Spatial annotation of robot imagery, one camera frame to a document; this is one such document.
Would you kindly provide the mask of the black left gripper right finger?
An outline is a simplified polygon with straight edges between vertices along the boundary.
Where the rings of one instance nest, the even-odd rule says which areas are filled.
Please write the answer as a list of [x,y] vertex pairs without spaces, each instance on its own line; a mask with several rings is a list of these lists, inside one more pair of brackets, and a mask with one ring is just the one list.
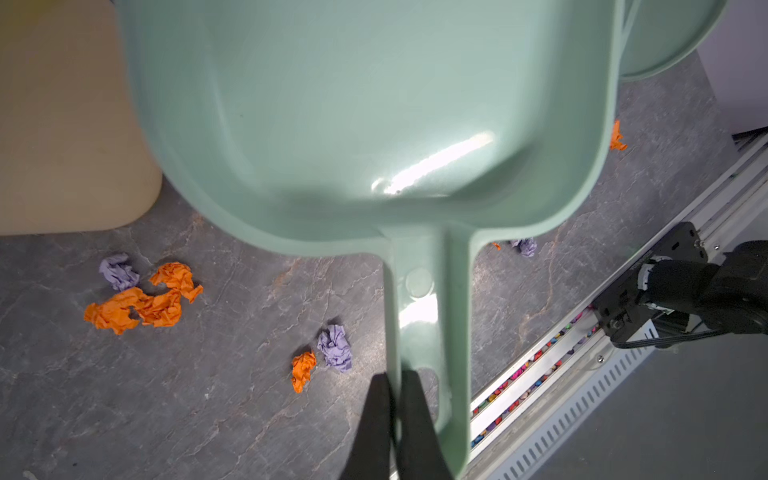
[[401,437],[397,442],[397,470],[401,479],[452,479],[441,452],[421,380],[404,370],[397,415]]

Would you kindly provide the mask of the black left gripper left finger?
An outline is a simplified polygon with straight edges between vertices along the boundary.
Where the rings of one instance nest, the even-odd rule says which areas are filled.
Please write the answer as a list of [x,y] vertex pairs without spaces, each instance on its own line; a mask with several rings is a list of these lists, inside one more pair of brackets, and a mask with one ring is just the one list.
[[372,377],[355,439],[341,480],[388,479],[392,434],[392,396],[385,373]]

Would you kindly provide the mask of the green plastic dustpan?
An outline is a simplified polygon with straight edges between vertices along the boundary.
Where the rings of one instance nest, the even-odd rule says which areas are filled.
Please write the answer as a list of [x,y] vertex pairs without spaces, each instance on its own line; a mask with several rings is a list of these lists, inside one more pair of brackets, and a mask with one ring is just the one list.
[[621,1],[118,1],[127,77],[170,183],[227,233],[384,264],[397,398],[438,380],[469,462],[473,263],[562,224],[608,153]]

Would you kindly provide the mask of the green hand brush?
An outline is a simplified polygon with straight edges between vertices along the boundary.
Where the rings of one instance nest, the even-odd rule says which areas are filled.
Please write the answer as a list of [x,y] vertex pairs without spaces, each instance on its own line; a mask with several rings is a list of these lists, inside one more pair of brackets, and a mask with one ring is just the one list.
[[622,81],[657,75],[690,55],[715,28],[726,0],[636,0],[624,3]]

